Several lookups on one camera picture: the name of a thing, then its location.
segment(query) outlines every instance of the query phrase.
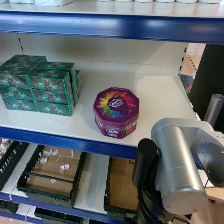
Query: blue shelf edge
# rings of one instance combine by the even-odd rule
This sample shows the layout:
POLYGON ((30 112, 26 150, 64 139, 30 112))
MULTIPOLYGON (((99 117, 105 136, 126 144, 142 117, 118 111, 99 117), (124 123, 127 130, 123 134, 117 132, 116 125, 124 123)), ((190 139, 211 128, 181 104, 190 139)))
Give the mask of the blue shelf edge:
POLYGON ((0 32, 224 44, 224 18, 0 11, 0 32))
POLYGON ((0 127, 0 137, 52 147, 135 159, 137 147, 0 127))
POLYGON ((10 214, 10 213, 6 213, 6 212, 1 212, 0 211, 0 216, 9 218, 9 219, 17 219, 20 221, 26 221, 26 217, 23 215, 19 215, 19 214, 10 214))
POLYGON ((95 212, 90 212, 90 211, 85 211, 85 210, 75 209, 75 208, 65 208, 62 206, 33 201, 33 200, 30 200, 29 198, 20 197, 17 195, 12 195, 12 201, 15 203, 32 205, 32 206, 36 206, 38 208, 48 209, 51 211, 66 213, 69 215, 93 219, 93 220, 97 220, 97 221, 101 221, 101 222, 106 222, 106 223, 111 223, 111 224, 124 224, 123 221, 110 219, 105 214, 100 214, 100 213, 95 213, 95 212))

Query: black cable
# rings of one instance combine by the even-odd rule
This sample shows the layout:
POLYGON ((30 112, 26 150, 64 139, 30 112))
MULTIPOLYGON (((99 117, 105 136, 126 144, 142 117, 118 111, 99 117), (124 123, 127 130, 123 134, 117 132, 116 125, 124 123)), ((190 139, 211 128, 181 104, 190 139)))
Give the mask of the black cable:
POLYGON ((144 211, 143 214, 145 215, 144 218, 147 220, 147 222, 153 221, 155 224, 161 224, 160 221, 158 221, 157 218, 149 211, 147 208, 145 201, 142 196, 142 191, 141 189, 138 189, 138 198, 139 198, 139 205, 142 208, 141 211, 144 211))
POLYGON ((160 156, 156 156, 155 160, 152 165, 152 169, 149 175, 149 188, 150 192, 154 198, 154 201, 160 206, 162 206, 162 201, 161 201, 161 194, 155 190, 155 178, 156 178, 156 172, 157 172, 157 167, 159 164, 160 156))

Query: shelving unit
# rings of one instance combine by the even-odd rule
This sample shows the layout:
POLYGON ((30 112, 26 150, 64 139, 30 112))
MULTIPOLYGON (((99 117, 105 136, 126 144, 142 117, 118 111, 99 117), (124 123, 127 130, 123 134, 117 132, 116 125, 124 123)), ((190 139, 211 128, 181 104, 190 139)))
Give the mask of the shelving unit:
MULTIPOLYGON (((24 35, 20 34, 21 36, 17 36, 21 47, 29 38, 26 34, 52 35, 52 38, 45 36, 39 40, 40 42, 38 43, 44 40, 46 46, 52 40, 54 41, 53 35, 69 35, 83 38, 106 37, 109 38, 109 44, 115 43, 110 38, 224 44, 223 2, 219 5, 202 3, 185 5, 175 2, 165 4, 166 7, 164 7, 163 3, 158 2, 142 4, 143 7, 141 3, 129 2, 127 3, 128 8, 131 9, 129 11, 124 10, 125 3, 122 6, 124 8, 120 8, 120 11, 117 10, 118 7, 121 7, 119 2, 110 2, 110 7, 108 4, 105 2, 96 2, 95 0, 77 0, 63 7, 0 4, 0 32, 25 33, 24 35)), ((13 37, 11 39, 12 43, 13 41, 18 41, 15 34, 11 35, 13 37)), ((37 35, 32 35, 32 37, 38 40, 37 35)), ((13 50, 14 53, 29 54, 31 52, 32 54, 32 51, 28 49, 31 48, 32 43, 29 44, 25 47, 23 46, 22 51, 18 44, 17 48, 10 48, 10 50, 13 50)), ((155 52, 159 51, 162 45, 157 46, 154 49, 155 52)), ((178 48, 181 49, 184 47, 183 44, 179 45, 179 43, 174 43, 174 45, 178 45, 178 48)), ((164 47, 160 51, 160 55, 170 53, 170 48, 172 49, 172 47, 164 47)), ((54 56, 55 52, 57 51, 52 53, 53 56, 49 56, 51 59, 69 61, 73 56, 69 52, 57 58, 57 56, 54 56)), ((23 211, 29 207, 28 213, 25 214, 25 220, 34 223, 43 223, 34 217, 35 208, 30 207, 39 206, 103 222, 122 223, 118 220, 108 219, 103 209, 109 156, 134 159, 138 142, 144 137, 150 138, 152 126, 161 118, 195 119, 194 112, 191 109, 189 100, 176 72, 180 70, 183 56, 180 56, 180 60, 175 65, 172 63, 170 65, 166 59, 164 59, 164 64, 158 65, 153 58, 153 60, 149 60, 147 66, 144 64, 144 60, 148 60, 147 57, 141 59, 144 61, 142 64, 139 61, 135 64, 132 58, 120 64, 118 62, 114 63, 115 60, 107 61, 106 58, 101 64, 101 62, 94 61, 94 56, 93 54, 90 58, 87 58, 89 64, 86 66, 86 69, 82 69, 82 94, 72 117, 35 112, 8 111, 0 99, 0 137, 96 153, 89 155, 87 158, 89 166, 84 169, 80 183, 82 187, 80 188, 74 208, 67 209, 31 201, 25 194, 17 191, 16 183, 19 175, 36 147, 35 144, 31 144, 9 181, 0 192, 0 199, 21 203, 20 209, 17 212, 18 214, 13 216, 16 219, 24 220, 23 211), (124 72, 122 70, 122 72, 118 72, 127 63, 132 66, 129 67, 129 71, 124 72), (91 70, 90 65, 95 66, 94 70, 91 70), (120 70, 102 69, 104 65, 107 65, 109 68, 119 65, 120 70), (142 67, 144 67, 144 71, 148 70, 147 74, 142 72, 142 67), (111 86, 128 88, 140 99, 140 116, 137 129, 131 135, 121 140, 103 136, 94 123, 92 105, 95 97, 98 92, 111 86), (98 182, 95 184, 93 184, 94 175, 98 175, 95 178, 98 182)))

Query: tray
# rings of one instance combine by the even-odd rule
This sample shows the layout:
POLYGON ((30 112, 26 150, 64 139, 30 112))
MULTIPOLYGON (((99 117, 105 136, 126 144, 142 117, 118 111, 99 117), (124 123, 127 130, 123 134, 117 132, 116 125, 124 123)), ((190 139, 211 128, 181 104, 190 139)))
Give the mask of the tray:
POLYGON ((19 204, 0 200, 0 211, 1 212, 15 214, 18 207, 19 207, 19 204))
POLYGON ((14 141, 0 160, 0 190, 8 181, 12 171, 23 156, 29 143, 14 141))
POLYGON ((51 224, 81 224, 83 222, 83 218, 42 208, 36 208, 34 215, 51 224))
POLYGON ((20 177, 17 189, 31 200, 72 208, 85 158, 86 153, 39 145, 20 177), (69 164, 69 169, 60 172, 65 164, 69 164))
POLYGON ((137 189, 132 183, 134 160, 110 157, 104 210, 112 219, 133 218, 138 205, 137 189))

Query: label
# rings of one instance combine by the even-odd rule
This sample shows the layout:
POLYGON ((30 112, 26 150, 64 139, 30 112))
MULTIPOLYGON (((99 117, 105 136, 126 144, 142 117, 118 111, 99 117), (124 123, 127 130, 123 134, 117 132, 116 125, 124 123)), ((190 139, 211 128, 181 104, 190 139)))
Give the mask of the label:
POLYGON ((106 129, 106 132, 107 132, 107 135, 110 136, 110 137, 115 137, 117 138, 118 135, 119 135, 119 132, 116 131, 115 129, 111 128, 111 129, 106 129))
POLYGON ((114 95, 108 100, 107 105, 111 110, 121 111, 125 108, 126 102, 119 95, 114 95))

